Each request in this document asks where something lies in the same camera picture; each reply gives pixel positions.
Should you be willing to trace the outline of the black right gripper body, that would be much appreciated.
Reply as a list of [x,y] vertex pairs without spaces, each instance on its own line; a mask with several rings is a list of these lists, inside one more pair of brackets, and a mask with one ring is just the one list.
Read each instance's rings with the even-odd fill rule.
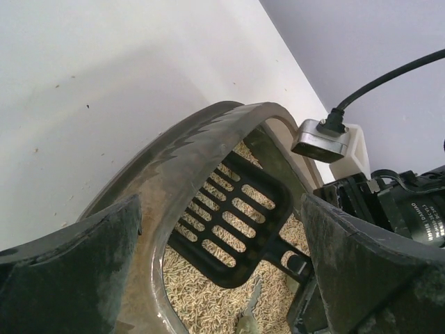
[[373,195],[363,173],[324,184],[313,194],[351,216],[376,224]]

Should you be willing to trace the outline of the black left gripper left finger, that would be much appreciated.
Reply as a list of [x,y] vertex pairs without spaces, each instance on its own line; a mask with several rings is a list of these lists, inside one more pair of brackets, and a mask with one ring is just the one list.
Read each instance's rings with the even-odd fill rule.
[[137,195],[1,252],[2,333],[114,333],[141,233]]

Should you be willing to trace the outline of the black litter scoop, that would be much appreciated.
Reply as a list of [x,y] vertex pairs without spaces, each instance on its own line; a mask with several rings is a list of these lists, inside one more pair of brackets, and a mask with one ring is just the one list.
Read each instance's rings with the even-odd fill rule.
[[305,284],[310,257],[280,236],[292,213],[286,185],[231,152],[192,198],[168,244],[225,289],[245,284],[262,261]]

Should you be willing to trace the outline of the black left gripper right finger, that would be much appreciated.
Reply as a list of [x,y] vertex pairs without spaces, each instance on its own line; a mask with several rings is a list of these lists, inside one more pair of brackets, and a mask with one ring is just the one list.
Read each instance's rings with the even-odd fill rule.
[[302,222],[331,333],[443,333],[444,249],[302,197]]

